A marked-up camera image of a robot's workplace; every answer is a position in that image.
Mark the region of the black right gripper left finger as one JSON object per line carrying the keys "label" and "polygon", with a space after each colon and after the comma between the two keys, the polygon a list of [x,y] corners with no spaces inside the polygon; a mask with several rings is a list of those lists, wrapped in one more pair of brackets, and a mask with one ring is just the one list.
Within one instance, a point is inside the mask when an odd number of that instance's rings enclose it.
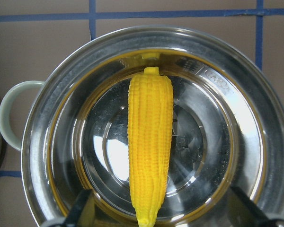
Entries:
{"label": "black right gripper left finger", "polygon": [[64,220],[65,227],[92,227],[95,220],[95,204],[92,190],[84,189],[77,196]]}

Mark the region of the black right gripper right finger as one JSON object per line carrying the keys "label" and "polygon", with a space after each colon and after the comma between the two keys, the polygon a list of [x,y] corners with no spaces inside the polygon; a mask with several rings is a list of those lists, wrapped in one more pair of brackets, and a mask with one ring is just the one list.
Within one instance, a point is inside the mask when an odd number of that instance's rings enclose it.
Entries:
{"label": "black right gripper right finger", "polygon": [[271,221],[239,188],[228,192],[228,218],[233,227],[270,227]]}

